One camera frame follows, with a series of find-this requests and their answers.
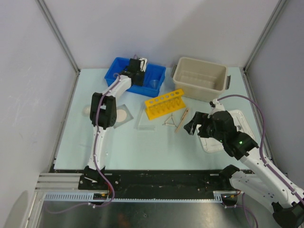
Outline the clear glass funnel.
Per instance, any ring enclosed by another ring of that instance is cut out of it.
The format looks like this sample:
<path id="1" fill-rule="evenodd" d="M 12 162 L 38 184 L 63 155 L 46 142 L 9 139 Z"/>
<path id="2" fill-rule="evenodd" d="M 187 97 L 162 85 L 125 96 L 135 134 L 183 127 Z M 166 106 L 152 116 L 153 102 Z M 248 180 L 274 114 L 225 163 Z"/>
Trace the clear glass funnel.
<path id="1" fill-rule="evenodd" d="M 152 89 L 157 89 L 159 84 L 159 80 L 153 79 L 149 82 L 149 85 Z"/>

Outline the clear glass test tube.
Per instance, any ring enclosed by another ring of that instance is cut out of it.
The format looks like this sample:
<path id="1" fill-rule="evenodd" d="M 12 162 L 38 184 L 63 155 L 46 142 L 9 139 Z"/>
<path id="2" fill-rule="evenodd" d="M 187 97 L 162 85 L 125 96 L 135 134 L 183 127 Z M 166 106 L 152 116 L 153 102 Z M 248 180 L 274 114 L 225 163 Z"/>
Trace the clear glass test tube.
<path id="1" fill-rule="evenodd" d="M 138 113 L 138 116 L 137 116 L 137 119 L 136 119 L 136 122 L 135 122 L 135 129 L 138 130 L 138 127 L 140 125 L 140 121 L 141 121 L 141 117 L 142 117 L 142 114 L 144 112 L 144 108 L 145 108 L 145 105 L 142 104 L 140 110 L 139 110 L 139 113 Z"/>

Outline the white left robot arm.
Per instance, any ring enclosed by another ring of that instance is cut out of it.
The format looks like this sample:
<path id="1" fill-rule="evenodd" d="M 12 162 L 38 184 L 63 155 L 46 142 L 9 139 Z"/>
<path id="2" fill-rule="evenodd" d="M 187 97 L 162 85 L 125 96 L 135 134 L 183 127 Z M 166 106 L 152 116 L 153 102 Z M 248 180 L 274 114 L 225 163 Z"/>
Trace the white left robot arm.
<path id="1" fill-rule="evenodd" d="M 131 58 L 120 73 L 114 73 L 114 82 L 102 93 L 93 93 L 90 120 L 93 125 L 93 144 L 89 162 L 83 170 L 82 188 L 99 190 L 108 183 L 105 180 L 105 156 L 110 131 L 117 119 L 116 100 L 131 86 L 143 86 L 147 59 Z"/>

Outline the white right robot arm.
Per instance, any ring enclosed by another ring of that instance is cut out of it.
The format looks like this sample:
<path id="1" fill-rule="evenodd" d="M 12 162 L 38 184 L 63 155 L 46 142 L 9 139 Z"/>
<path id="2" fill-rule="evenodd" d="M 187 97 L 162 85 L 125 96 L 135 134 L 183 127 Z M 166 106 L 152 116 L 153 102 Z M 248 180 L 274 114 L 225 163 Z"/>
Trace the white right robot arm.
<path id="1" fill-rule="evenodd" d="M 251 179 L 239 168 L 229 165 L 220 172 L 219 185 L 223 190 L 235 188 L 249 195 L 267 208 L 282 228 L 297 228 L 303 224 L 304 190 L 264 156 L 248 134 L 238 131 L 228 111 L 196 112 L 184 129 L 189 135 L 198 130 L 199 137 L 222 143 L 229 156 L 241 161 L 256 175 Z"/>

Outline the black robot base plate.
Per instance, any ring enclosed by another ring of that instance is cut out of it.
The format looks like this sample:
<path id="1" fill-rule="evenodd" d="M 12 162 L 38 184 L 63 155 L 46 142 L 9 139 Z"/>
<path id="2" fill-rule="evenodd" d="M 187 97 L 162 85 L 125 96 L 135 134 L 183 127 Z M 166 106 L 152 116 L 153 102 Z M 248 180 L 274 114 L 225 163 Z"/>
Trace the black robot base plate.
<path id="1" fill-rule="evenodd" d="M 220 170 L 107 170 L 105 177 L 112 184 L 115 195 L 190 195 L 197 191 L 235 191 Z"/>

